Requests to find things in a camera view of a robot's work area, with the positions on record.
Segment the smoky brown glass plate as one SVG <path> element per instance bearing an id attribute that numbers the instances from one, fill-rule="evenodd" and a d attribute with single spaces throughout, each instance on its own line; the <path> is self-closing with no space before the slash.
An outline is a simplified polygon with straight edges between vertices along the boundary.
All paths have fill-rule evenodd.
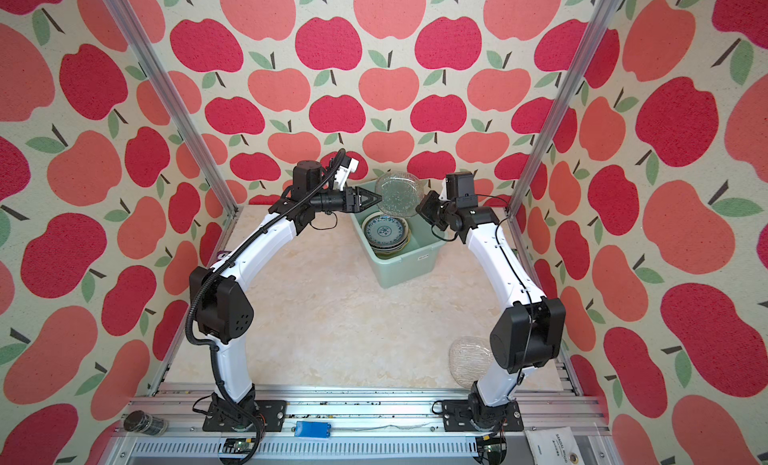
<path id="1" fill-rule="evenodd" d="M 380 211 L 388 216 L 408 218 L 417 214 L 416 207 L 425 196 L 426 185 L 415 175 L 403 171 L 387 171 L 375 183 L 381 196 Z"/>

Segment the small teal patterned plate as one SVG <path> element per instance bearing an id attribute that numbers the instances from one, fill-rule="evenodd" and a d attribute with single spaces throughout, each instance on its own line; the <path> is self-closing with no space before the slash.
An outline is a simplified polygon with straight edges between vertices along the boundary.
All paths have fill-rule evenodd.
<path id="1" fill-rule="evenodd" d="M 367 241 L 383 248 L 396 245 L 409 237 L 410 228 L 405 219 L 378 212 L 365 218 L 362 232 Z"/>

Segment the clear textured glass plate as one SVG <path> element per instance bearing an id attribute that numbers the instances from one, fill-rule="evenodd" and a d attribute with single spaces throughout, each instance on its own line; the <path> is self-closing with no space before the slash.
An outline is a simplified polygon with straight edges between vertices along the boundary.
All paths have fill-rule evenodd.
<path id="1" fill-rule="evenodd" d="M 485 375 L 492 361 L 491 347 L 485 338 L 462 336 L 454 340 L 449 348 L 450 374 L 465 389 L 470 389 Z"/>

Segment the cream plate with bamboo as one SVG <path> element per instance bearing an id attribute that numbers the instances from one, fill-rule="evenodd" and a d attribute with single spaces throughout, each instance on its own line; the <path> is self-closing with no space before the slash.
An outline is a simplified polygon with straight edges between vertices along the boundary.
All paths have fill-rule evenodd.
<path id="1" fill-rule="evenodd" d="M 398 253 L 401 253 L 410 243 L 410 238 L 407 237 L 404 240 L 402 240 L 400 243 L 397 243 L 396 245 L 393 245 L 391 247 L 377 247 L 372 242 L 366 241 L 366 244 L 369 246 L 369 248 L 372 250 L 373 254 L 382 260 L 389 259 L 392 256 L 397 255 Z"/>

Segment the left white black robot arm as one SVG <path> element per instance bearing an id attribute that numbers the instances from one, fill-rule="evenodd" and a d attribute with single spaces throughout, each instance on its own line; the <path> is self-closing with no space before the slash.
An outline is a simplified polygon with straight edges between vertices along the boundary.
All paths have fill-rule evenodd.
<path id="1" fill-rule="evenodd" d="M 185 337 L 195 346 L 209 348 L 221 399 L 242 406 L 253 388 L 242 336 L 254 319 L 246 291 L 256 275 L 317 214 L 359 213 L 381 201 L 380 195 L 347 184 L 358 166 L 359 161 L 343 149 L 327 166 L 314 160 L 298 162 L 293 184 L 270 206 L 258 228 L 212 267 L 199 267 L 190 274 Z"/>

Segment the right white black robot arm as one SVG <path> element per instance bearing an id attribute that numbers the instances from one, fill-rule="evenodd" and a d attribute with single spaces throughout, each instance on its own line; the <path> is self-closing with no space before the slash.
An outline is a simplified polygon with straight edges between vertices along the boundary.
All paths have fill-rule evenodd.
<path id="1" fill-rule="evenodd" d="M 479 413 L 500 411 L 527 375 L 559 355 L 565 306 L 547 297 L 526 273 L 502 232 L 502 220 L 479 204 L 472 173 L 448 174 L 443 192 L 429 192 L 416 211 L 429 225 L 452 230 L 468 247 L 500 302 L 489 336 L 493 363 L 469 395 Z"/>

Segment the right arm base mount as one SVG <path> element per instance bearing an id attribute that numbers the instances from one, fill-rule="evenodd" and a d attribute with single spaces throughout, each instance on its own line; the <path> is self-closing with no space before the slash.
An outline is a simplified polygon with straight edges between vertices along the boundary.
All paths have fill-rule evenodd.
<path id="1" fill-rule="evenodd" d="M 439 400 L 431 413 L 443 421 L 446 432 L 522 432 L 524 423 L 515 401 L 490 407 L 474 395 L 465 400 Z"/>

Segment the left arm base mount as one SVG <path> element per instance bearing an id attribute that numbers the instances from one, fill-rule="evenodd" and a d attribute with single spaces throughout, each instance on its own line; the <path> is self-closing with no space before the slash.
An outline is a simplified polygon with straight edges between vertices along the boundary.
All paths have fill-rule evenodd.
<path id="1" fill-rule="evenodd" d="M 249 432 L 256 431 L 255 421 L 265 432 L 280 432 L 286 416 L 287 402 L 284 400 L 253 400 L 246 398 L 237 408 L 217 395 L 209 405 L 202 429 L 205 432 Z"/>

